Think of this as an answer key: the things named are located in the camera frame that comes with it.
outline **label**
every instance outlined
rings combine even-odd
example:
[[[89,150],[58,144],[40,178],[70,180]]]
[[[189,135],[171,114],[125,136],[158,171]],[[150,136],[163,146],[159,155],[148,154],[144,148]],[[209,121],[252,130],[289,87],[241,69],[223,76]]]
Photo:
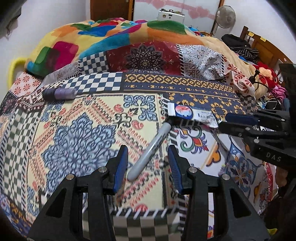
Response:
[[[217,120],[210,110],[191,108],[187,105],[168,103],[168,115],[186,120],[199,121],[208,127],[218,128]]]
[[[266,157],[267,157],[267,158],[270,158],[271,160],[274,160],[274,161],[278,161],[278,162],[281,161],[281,156],[273,155],[273,154],[271,154],[270,152],[268,152],[268,153],[266,154]]]

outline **red mandala print fabric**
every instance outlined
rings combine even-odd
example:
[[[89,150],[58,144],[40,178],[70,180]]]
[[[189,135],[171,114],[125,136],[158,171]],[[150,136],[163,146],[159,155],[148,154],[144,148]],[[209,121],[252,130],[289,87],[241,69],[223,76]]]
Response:
[[[109,50],[107,60],[111,72],[182,75],[178,50],[169,42],[145,42]]]

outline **colorful fleece blanket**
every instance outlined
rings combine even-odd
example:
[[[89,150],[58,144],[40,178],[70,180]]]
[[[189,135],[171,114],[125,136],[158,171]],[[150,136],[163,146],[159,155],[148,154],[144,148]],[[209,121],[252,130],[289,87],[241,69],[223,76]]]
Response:
[[[45,77],[83,57],[148,41],[203,45],[185,25],[167,20],[135,23],[123,18],[72,23],[49,32],[26,61],[25,68]]]

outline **green fabric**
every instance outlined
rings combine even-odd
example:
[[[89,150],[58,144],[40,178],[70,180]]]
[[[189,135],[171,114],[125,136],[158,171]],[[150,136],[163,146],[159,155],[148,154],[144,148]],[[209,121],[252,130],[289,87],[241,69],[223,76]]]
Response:
[[[129,24],[129,23],[123,23],[121,26],[124,26],[124,27],[132,27],[132,25]]]
[[[71,27],[75,27],[75,28],[77,28],[79,30],[83,30],[83,31],[87,31],[87,30],[91,29],[90,25],[85,25],[82,23],[74,23],[71,25]]]
[[[35,60],[33,71],[39,73],[41,76],[46,76],[53,72],[54,66],[47,66],[46,60],[51,59],[51,63],[55,63],[59,55],[59,51],[49,47],[43,47]]]
[[[106,22],[110,22],[112,20],[110,19],[105,19],[105,20],[98,20],[97,23],[106,23]]]
[[[158,30],[170,31],[177,34],[187,35],[187,33],[185,32],[184,24],[172,20],[150,21],[147,23],[147,26]]]

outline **blue and white checkered pattern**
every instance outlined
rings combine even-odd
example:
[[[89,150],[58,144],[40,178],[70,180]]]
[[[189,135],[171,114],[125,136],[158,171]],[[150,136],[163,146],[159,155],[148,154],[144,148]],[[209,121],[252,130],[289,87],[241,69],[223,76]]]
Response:
[[[81,74],[104,73],[109,70],[106,52],[86,56],[79,60]]]
[[[75,88],[78,94],[119,91],[122,72],[83,74],[66,80],[61,88]]]

